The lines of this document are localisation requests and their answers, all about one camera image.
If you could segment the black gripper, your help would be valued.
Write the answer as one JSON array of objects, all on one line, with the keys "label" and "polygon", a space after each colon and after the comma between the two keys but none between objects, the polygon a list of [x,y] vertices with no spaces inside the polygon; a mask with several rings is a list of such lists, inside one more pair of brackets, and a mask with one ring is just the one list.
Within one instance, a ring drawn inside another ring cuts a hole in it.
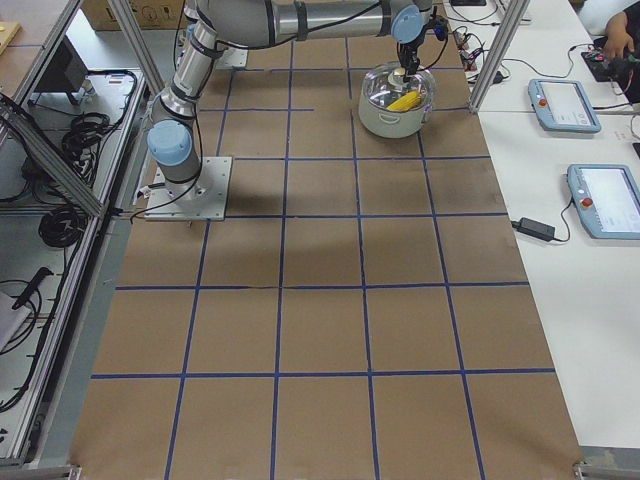
[{"label": "black gripper", "polygon": [[397,57],[401,68],[404,69],[402,76],[403,83],[408,84],[418,73],[420,59],[418,50],[424,43],[425,36],[419,35],[407,43],[397,44]]}]

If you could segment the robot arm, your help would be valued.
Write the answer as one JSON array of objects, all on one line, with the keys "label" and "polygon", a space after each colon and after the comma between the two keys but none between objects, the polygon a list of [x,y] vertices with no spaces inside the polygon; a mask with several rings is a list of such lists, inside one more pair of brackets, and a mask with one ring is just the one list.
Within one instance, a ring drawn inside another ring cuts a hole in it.
[{"label": "robot arm", "polygon": [[309,39],[391,36],[409,49],[402,67],[415,72],[433,11],[430,1],[196,2],[195,25],[180,64],[150,110],[146,141],[164,176],[161,205],[191,207],[213,186],[196,151],[193,127],[204,87],[226,49],[257,51]]}]

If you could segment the person hand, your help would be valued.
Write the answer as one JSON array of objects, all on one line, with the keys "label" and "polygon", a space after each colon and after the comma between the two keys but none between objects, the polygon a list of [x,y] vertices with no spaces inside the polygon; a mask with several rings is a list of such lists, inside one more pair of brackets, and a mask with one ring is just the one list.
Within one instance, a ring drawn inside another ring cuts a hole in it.
[{"label": "person hand", "polygon": [[625,52],[635,50],[633,37],[627,32],[628,17],[624,11],[612,16],[605,28],[607,40],[603,47],[604,56],[608,60],[623,58]]}]

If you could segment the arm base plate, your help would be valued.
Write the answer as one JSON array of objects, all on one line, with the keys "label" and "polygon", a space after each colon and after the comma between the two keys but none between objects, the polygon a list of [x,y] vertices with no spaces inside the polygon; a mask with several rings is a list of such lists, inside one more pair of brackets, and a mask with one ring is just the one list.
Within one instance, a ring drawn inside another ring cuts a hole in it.
[{"label": "arm base plate", "polygon": [[231,157],[205,157],[199,178],[183,185],[167,182],[160,167],[144,218],[152,221],[223,221],[226,214]]}]

